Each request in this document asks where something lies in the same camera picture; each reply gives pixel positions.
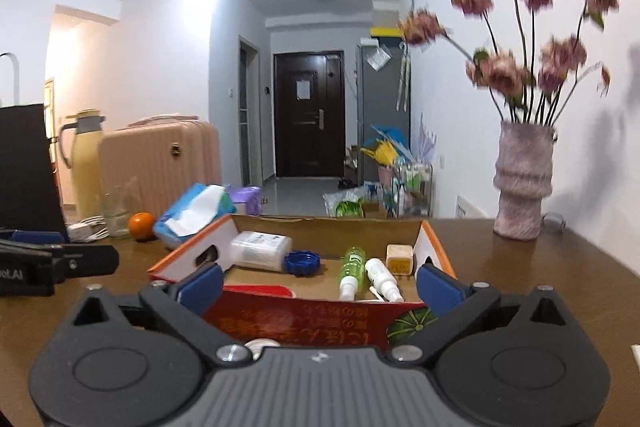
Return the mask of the small white spray bottle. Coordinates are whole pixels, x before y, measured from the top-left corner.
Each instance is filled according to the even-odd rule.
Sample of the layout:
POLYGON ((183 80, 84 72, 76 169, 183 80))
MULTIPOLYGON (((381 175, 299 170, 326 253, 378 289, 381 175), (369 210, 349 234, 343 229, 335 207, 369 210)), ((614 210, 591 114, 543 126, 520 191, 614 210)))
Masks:
POLYGON ((371 285, 378 295, 389 303, 402 303, 404 301, 395 277, 386 268, 386 264, 381 259, 371 258, 364 267, 371 285))

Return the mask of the large white plastic bottle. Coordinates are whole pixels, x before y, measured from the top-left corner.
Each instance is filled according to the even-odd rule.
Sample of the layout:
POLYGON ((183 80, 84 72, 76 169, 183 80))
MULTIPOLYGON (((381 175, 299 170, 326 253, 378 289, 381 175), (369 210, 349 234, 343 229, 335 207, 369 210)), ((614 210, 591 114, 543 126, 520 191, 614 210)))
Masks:
POLYGON ((288 236, 246 231, 231 242, 231 258, 240 268, 283 272, 284 258, 292 245, 288 236))

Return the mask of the green spray bottle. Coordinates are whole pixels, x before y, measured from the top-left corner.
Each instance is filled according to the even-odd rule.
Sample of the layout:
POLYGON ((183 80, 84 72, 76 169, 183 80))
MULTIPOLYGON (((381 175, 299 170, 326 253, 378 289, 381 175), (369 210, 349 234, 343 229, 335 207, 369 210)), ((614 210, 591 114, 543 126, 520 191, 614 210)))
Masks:
POLYGON ((360 294, 366 262, 367 256, 362 248, 352 247, 346 251, 338 282, 338 298, 341 301, 355 301, 360 294))

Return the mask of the black paper bag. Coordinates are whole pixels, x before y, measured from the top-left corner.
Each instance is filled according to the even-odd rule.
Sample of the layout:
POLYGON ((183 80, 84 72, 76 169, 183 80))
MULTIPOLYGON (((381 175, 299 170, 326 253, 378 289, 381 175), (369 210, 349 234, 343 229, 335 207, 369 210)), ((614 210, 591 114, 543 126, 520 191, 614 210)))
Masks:
POLYGON ((58 233, 68 239, 49 152, 41 103, 20 102, 20 63, 13 66, 14 103, 1 109, 1 226, 26 232, 58 233))

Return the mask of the beige square soap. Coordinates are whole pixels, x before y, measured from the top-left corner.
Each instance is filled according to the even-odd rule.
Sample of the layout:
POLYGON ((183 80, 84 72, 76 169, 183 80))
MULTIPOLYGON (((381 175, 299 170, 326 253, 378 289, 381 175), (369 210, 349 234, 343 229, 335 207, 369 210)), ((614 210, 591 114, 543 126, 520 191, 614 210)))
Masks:
POLYGON ((411 245, 390 244, 386 248, 386 268, 393 275, 408 277, 413 273, 414 254, 411 245))

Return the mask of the clear drinking glass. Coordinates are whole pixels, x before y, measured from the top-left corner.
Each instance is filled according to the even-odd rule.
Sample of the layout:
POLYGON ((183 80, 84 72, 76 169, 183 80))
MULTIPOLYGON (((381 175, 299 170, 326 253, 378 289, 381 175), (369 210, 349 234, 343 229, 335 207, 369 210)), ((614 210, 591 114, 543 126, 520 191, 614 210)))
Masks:
POLYGON ((102 195, 102 212, 108 236, 121 239, 129 234, 129 219, 140 210, 140 187, 133 176, 124 184, 107 187, 102 195))

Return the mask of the orange fruit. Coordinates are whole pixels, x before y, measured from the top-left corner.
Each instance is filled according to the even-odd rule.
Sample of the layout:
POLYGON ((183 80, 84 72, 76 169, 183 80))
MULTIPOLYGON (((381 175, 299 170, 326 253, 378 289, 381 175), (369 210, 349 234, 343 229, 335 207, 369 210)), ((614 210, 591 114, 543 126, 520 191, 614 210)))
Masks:
POLYGON ((153 231, 155 219, 149 212, 136 212, 128 220, 129 235, 137 242, 155 239, 153 231))

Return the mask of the blue tissue pack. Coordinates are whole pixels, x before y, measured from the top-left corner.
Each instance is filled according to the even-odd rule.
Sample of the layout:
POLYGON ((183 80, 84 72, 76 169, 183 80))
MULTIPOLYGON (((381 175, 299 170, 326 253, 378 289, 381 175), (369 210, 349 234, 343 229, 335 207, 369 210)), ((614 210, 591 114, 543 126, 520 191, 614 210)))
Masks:
POLYGON ((217 219, 236 208, 221 185, 195 183, 154 223, 153 233, 169 249, 176 249, 217 219))

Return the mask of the red cardboard box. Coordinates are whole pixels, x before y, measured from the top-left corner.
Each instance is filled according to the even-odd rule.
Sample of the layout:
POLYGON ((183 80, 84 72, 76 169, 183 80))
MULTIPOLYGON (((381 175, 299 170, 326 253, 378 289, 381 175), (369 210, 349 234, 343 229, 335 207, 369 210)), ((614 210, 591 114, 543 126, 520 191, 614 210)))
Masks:
POLYGON ((149 269, 153 280, 177 283, 209 259, 224 271, 227 285, 282 285, 295 298, 260 297, 224 291, 203 319, 231 337, 267 338, 285 346, 375 346, 382 350, 425 329, 434 314, 418 294, 416 277, 399 277, 402 303, 381 303, 362 288, 352 303, 338 298, 342 261, 349 248, 383 259, 390 244, 411 245, 414 266, 432 262, 450 277, 456 272, 426 221, 308 217, 224 216, 149 269), (312 277, 245 269, 233 264, 230 244, 242 232, 291 237, 296 251, 320 256, 312 277))

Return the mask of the yellow thermos jug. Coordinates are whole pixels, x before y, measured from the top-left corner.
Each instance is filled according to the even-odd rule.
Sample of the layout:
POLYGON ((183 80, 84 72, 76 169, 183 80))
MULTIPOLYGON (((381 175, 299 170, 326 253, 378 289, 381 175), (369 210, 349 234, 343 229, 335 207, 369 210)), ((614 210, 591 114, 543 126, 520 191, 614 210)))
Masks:
POLYGON ((70 170, 75 207, 80 220, 99 216, 102 213, 102 180, 99 160, 99 146, 103 139, 102 124, 105 117, 99 109, 83 109, 68 117, 58 130, 58 153, 63 164, 70 170), (63 135, 73 131, 70 155, 64 150, 63 135))

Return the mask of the blue round lid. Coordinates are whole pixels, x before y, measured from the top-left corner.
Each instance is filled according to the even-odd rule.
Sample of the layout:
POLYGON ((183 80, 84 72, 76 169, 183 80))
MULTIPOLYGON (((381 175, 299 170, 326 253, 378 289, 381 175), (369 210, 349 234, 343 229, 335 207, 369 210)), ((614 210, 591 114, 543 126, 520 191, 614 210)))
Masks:
POLYGON ((320 270, 320 256, 313 251, 291 251, 283 259, 283 270, 294 277, 312 277, 320 270))

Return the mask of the purple wipes pack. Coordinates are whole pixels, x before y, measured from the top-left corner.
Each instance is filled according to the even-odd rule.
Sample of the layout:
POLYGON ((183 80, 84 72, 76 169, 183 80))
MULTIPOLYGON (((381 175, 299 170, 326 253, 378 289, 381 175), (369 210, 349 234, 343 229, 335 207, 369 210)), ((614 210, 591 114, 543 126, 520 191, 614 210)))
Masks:
POLYGON ((227 186, 235 212, 240 215, 259 216, 262 213, 262 188, 260 186, 227 186))

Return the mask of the pink ribbed suitcase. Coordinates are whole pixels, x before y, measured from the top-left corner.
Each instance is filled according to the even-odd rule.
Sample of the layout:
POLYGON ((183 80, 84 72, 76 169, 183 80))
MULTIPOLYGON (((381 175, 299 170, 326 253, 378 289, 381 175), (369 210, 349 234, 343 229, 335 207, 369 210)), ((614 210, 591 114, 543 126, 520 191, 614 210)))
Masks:
POLYGON ((131 186, 154 218, 192 185, 222 181, 218 130, 195 116, 158 115, 108 132, 99 160, 104 190, 131 186))

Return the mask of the pink textured vase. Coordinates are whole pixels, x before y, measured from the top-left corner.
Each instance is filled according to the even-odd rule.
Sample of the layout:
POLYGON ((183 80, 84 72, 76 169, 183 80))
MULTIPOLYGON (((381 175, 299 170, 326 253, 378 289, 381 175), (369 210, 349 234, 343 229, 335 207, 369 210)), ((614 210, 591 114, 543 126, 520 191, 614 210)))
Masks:
POLYGON ((532 241, 541 230, 542 201, 552 194, 554 133, 541 124, 503 121, 494 187, 500 192, 494 232, 532 241))

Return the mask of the dried pink roses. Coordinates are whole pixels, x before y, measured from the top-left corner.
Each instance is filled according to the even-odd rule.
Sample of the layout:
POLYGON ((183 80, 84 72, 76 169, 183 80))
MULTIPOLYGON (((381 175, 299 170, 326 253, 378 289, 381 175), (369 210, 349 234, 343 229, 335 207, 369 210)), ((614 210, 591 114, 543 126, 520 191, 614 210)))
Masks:
POLYGON ((608 95, 610 70, 601 62, 587 64, 582 26, 590 22, 603 30, 605 17, 620 9, 620 0, 582 0, 576 30, 565 38, 551 37, 544 44, 537 41, 536 20, 540 12, 553 8, 553 0, 513 0, 521 56, 498 45, 489 20, 494 0, 449 1, 465 17, 484 22, 488 46, 466 50, 435 13, 412 4, 398 20, 404 59, 408 60, 411 48, 424 49, 439 39, 448 42, 464 57, 466 77, 475 88, 489 92, 503 121, 553 127, 578 84, 595 72, 600 75, 598 92, 608 95))

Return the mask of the grey refrigerator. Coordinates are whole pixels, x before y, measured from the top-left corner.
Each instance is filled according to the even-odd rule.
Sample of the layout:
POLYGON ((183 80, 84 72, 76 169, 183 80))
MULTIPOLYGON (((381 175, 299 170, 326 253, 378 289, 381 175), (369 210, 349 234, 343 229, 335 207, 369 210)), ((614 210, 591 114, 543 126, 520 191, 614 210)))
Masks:
POLYGON ((373 36, 362 40, 357 48, 357 145, 358 183, 374 182, 378 179, 378 164, 360 148, 375 148, 381 135, 374 127, 390 128, 402 140, 410 142, 410 105, 404 109, 401 98, 400 109, 396 108, 402 65, 401 38, 373 36))

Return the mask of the dark entrance door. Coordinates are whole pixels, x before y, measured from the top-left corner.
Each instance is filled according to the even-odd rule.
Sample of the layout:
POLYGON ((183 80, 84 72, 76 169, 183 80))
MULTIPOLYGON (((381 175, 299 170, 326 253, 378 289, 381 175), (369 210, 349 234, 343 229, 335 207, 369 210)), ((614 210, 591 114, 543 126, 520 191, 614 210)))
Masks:
POLYGON ((346 136, 344 53, 279 53, 273 88, 276 175, 339 178, 346 136))

